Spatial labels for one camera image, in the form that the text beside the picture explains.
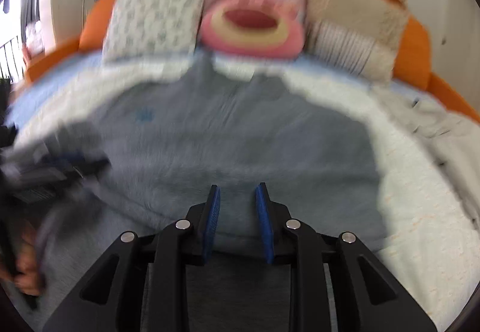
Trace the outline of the person's left hand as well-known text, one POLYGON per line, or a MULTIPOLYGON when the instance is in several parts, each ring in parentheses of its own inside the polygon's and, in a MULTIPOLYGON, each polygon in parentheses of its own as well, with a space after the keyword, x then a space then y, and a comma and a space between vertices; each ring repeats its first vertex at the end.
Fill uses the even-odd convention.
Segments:
POLYGON ((1 263, 1 280, 14 283, 20 292, 32 296, 39 296, 45 286, 34 247, 36 237, 36 230, 27 224, 22 232, 22 243, 16 257, 19 275, 13 277, 1 263))

